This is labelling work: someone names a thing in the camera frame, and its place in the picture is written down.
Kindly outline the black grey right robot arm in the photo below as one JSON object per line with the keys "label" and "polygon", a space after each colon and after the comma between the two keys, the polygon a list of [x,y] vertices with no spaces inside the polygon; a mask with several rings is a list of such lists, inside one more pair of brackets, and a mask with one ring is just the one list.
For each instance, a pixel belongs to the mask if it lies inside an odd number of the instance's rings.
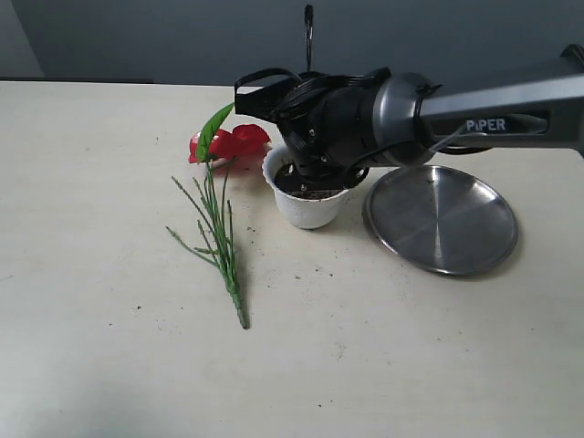
{"label": "black grey right robot arm", "polygon": [[410,167],[434,155],[583,144],[583,48],[441,85],[382,68],[345,80],[314,78],[276,107],[276,125],[308,184],[349,189],[373,167]]}

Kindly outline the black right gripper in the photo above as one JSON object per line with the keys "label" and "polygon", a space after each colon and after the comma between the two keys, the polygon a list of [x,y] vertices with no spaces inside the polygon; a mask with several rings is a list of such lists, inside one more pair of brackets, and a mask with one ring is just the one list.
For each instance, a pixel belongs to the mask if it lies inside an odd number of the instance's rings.
{"label": "black right gripper", "polygon": [[370,123],[363,105],[379,86],[377,75],[302,75],[276,105],[276,125],[296,170],[308,183],[349,189],[369,169],[362,136]]}

